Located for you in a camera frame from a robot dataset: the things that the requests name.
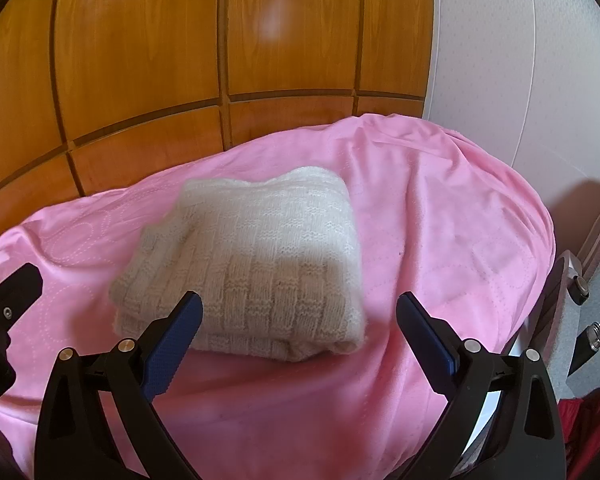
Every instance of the knitted fabric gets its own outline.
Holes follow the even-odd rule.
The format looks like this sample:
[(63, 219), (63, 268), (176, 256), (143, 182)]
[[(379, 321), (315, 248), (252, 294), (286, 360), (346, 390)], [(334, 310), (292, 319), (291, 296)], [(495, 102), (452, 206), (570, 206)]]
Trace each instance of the knitted fabric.
[(342, 179), (308, 167), (186, 181), (111, 284), (116, 332), (137, 338), (187, 290), (204, 305), (192, 348), (288, 361), (358, 349), (360, 247)]

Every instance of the screw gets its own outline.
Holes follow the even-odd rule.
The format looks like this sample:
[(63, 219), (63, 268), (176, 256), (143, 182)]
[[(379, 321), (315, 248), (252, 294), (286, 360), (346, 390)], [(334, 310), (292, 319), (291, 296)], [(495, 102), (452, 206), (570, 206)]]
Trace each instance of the screw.
[(58, 354), (58, 359), (60, 359), (61, 361), (68, 361), (73, 356), (74, 356), (74, 349), (73, 348), (64, 348)]
[(472, 354), (477, 354), (482, 348), (482, 345), (478, 343), (475, 339), (467, 339), (464, 342), (464, 347)]
[(118, 343), (118, 350), (121, 352), (129, 352), (134, 349), (134, 346), (136, 346), (136, 343), (134, 343), (133, 339), (123, 339)]
[(527, 349), (525, 355), (529, 358), (530, 361), (535, 362), (540, 360), (540, 354), (533, 348)]

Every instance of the white wall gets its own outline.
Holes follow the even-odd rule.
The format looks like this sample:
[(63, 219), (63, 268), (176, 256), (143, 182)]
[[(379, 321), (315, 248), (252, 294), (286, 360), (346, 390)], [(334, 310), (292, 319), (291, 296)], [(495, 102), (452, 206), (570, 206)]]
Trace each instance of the white wall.
[(600, 212), (600, 8), (436, 0), (424, 117), (519, 171), (577, 251)]

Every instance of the folded sweater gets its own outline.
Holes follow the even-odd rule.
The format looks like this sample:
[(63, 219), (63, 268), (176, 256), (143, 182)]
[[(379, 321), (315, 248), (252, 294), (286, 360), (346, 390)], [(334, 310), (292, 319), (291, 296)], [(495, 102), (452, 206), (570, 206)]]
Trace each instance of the folded sweater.
[(116, 332), (137, 338), (187, 290), (204, 305), (192, 348), (288, 361), (358, 349), (360, 247), (342, 179), (307, 167), (186, 181), (111, 284)]

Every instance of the red fabric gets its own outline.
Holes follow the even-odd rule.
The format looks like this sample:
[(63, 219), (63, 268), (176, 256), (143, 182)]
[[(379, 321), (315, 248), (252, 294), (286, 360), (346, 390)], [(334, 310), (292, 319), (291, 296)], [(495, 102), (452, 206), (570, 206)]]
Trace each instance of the red fabric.
[(567, 480), (577, 480), (600, 451), (600, 390), (558, 404), (567, 453)]

